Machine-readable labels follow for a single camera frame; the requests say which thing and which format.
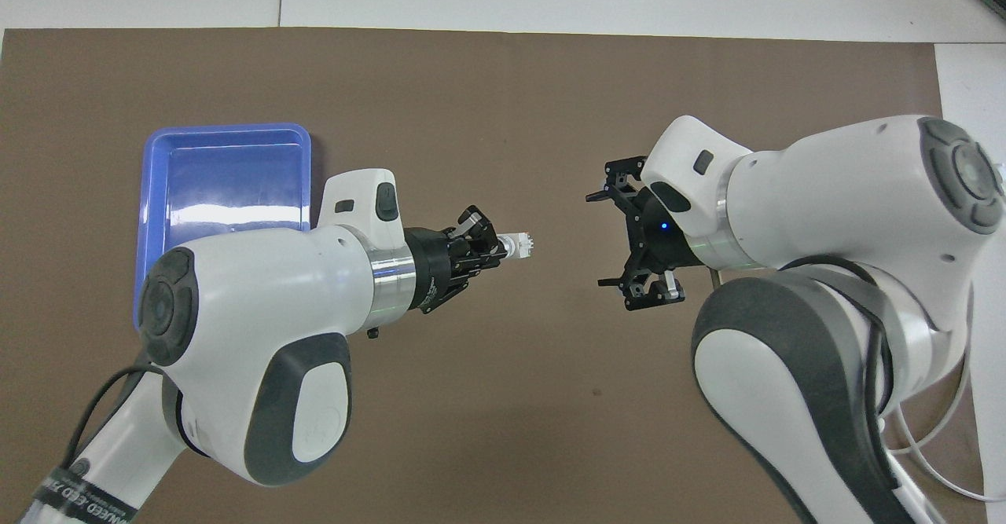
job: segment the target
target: silver metal ring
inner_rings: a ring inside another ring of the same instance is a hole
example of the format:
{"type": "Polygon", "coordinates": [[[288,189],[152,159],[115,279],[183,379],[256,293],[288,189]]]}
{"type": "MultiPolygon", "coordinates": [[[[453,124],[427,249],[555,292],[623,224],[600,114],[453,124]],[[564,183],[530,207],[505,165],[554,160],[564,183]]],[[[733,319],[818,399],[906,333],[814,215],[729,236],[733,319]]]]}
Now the silver metal ring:
{"type": "Polygon", "coordinates": [[[365,235],[349,228],[359,238],[370,259],[374,280],[374,296],[362,328],[364,330],[389,324],[402,317],[412,304],[415,294],[415,261],[408,245],[394,249],[377,249],[365,235]]]}
{"type": "Polygon", "coordinates": [[[716,186],[716,230],[711,235],[691,237],[686,235],[688,245],[695,256],[707,267],[717,271],[742,270],[761,268],[744,252],[739,241],[730,228],[730,219],[726,208],[726,187],[729,184],[733,169],[726,170],[716,186]]]}

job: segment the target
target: small white object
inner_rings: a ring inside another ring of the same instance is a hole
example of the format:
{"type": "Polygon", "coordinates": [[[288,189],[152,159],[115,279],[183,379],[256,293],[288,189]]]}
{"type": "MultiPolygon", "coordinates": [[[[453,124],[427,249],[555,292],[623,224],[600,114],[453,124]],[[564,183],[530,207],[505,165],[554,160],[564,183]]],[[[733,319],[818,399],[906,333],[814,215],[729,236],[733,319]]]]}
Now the small white object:
{"type": "Polygon", "coordinates": [[[523,259],[531,256],[531,250],[534,249],[534,238],[527,231],[500,233],[497,237],[503,244],[503,248],[506,249],[506,256],[503,258],[523,259]]]}

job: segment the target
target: black mounting bracket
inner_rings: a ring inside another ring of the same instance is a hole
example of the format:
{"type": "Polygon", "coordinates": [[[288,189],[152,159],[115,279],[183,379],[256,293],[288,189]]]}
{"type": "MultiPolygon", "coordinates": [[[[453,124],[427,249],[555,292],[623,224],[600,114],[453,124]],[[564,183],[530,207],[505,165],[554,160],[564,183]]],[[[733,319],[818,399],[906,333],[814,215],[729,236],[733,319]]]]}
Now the black mounting bracket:
{"type": "Polygon", "coordinates": [[[621,277],[602,279],[598,286],[618,287],[630,311],[684,301],[685,292],[671,272],[701,264],[656,195],[646,187],[637,191],[629,182],[630,178],[642,181],[645,163],[646,156],[608,162],[603,190],[586,195],[589,202],[611,199],[625,213],[629,258],[621,277]],[[656,279],[647,288],[651,275],[656,279]]]}
{"type": "Polygon", "coordinates": [[[405,242],[415,263],[415,295],[409,309],[430,314],[468,288],[471,278],[499,267],[506,256],[496,230],[477,206],[468,206],[458,225],[439,231],[406,227],[405,242]]]}

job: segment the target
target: white floor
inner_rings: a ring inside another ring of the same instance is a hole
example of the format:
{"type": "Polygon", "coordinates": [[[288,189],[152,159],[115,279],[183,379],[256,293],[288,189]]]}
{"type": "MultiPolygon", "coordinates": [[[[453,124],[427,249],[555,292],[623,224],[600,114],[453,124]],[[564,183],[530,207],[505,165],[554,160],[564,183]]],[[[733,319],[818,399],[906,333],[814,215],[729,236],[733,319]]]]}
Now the white floor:
{"type": "MultiPolygon", "coordinates": [[[[941,43],[945,117],[1006,162],[1006,20],[978,0],[0,0],[0,32],[277,25],[941,43]]],[[[1003,255],[1006,235],[976,280],[972,379],[992,494],[1006,493],[1003,255]]],[[[989,507],[989,522],[1006,524],[1006,503],[989,507]]]]}

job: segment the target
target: cable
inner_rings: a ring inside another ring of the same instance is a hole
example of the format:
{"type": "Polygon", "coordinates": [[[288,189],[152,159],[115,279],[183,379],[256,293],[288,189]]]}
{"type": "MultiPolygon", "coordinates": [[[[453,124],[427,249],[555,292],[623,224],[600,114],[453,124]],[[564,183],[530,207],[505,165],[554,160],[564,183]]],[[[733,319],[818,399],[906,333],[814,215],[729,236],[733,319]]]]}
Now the cable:
{"type": "Polygon", "coordinates": [[[954,399],[951,401],[950,406],[947,408],[947,412],[944,413],[943,417],[940,419],[937,425],[933,426],[933,429],[931,429],[930,432],[926,434],[926,438],[923,438],[916,442],[915,439],[911,435],[911,430],[908,429],[908,422],[904,419],[904,412],[902,412],[901,406],[898,405],[896,408],[894,408],[894,421],[897,422],[897,427],[901,431],[901,433],[904,434],[904,439],[908,441],[908,447],[902,448],[900,450],[894,450],[891,453],[896,455],[899,455],[900,453],[912,454],[912,457],[915,457],[915,461],[917,461],[919,465],[923,466],[923,469],[925,469],[927,473],[930,474],[931,477],[941,482],[941,484],[944,487],[950,489],[951,491],[954,491],[959,495],[966,496],[969,499],[981,501],[983,503],[1006,502],[1006,496],[991,497],[987,495],[981,495],[952,483],[946,477],[941,475],[940,472],[935,470],[935,468],[930,464],[929,460],[927,460],[926,456],[923,454],[921,450],[923,446],[927,445],[927,443],[930,440],[935,438],[937,433],[939,433],[940,430],[944,428],[947,422],[950,421],[951,417],[953,417],[954,411],[957,410],[957,406],[961,402],[961,397],[964,395],[964,389],[968,384],[970,374],[971,374],[971,341],[969,340],[967,347],[964,349],[964,366],[961,368],[961,381],[957,385],[957,391],[954,393],[954,399]]]}
{"type": "Polygon", "coordinates": [[[860,281],[868,285],[873,285],[874,287],[877,286],[877,282],[873,279],[873,276],[866,273],[866,270],[860,267],[859,264],[852,263],[849,259],[844,259],[842,257],[836,257],[835,255],[809,255],[806,257],[800,257],[799,259],[784,264],[783,267],[779,268],[779,271],[804,267],[805,264],[830,264],[832,267],[848,271],[858,277],[860,281]]]}
{"type": "MultiPolygon", "coordinates": [[[[950,405],[947,406],[947,411],[944,412],[944,415],[943,417],[940,418],[940,421],[937,422],[937,424],[935,424],[935,426],[933,426],[932,429],[930,429],[929,433],[927,433],[923,439],[916,442],[919,448],[932,442],[933,439],[936,438],[937,434],[939,434],[943,430],[943,428],[946,427],[946,424],[948,424],[950,420],[954,417],[954,413],[957,412],[957,407],[961,402],[961,398],[964,396],[964,389],[967,388],[970,375],[971,375],[971,345],[969,344],[968,347],[966,347],[964,350],[964,366],[961,368],[961,380],[958,381],[957,383],[957,390],[954,391],[954,398],[950,401],[950,405]]],[[[895,456],[903,456],[905,454],[911,453],[911,446],[906,446],[899,450],[888,450],[888,452],[890,452],[895,456]]]]}
{"type": "Polygon", "coordinates": [[[944,487],[954,491],[959,495],[968,497],[969,499],[974,499],[976,501],[982,501],[983,503],[1001,503],[1006,501],[1006,496],[1003,497],[988,497],[985,495],[978,495],[978,493],[973,493],[963,487],[959,487],[954,483],[947,480],[946,477],[940,474],[934,467],[930,464],[926,456],[923,455],[923,451],[918,448],[918,443],[915,439],[911,436],[911,432],[908,431],[908,423],[904,421],[904,413],[901,411],[901,406],[894,408],[894,421],[898,424],[898,429],[904,433],[904,438],[908,441],[908,448],[915,457],[915,461],[921,464],[923,469],[927,471],[934,479],[941,482],[944,487]]]}
{"type": "Polygon", "coordinates": [[[80,420],[77,422],[76,428],[73,430],[73,434],[69,439],[69,443],[66,445],[66,453],[63,455],[62,463],[59,464],[60,468],[68,471],[69,466],[73,463],[73,458],[76,457],[76,449],[80,445],[80,436],[83,435],[83,430],[88,426],[88,420],[91,419],[91,414],[95,412],[98,402],[101,401],[102,397],[105,396],[105,393],[107,393],[109,389],[112,388],[112,385],[116,384],[119,379],[133,373],[155,373],[165,376],[164,371],[158,367],[154,367],[153,365],[133,365],[126,367],[125,369],[120,369],[116,372],[116,374],[112,375],[109,380],[105,381],[105,384],[102,385],[102,388],[98,390],[98,393],[95,394],[95,397],[91,399],[91,402],[88,403],[87,408],[85,408],[83,415],[80,416],[80,420]]]}

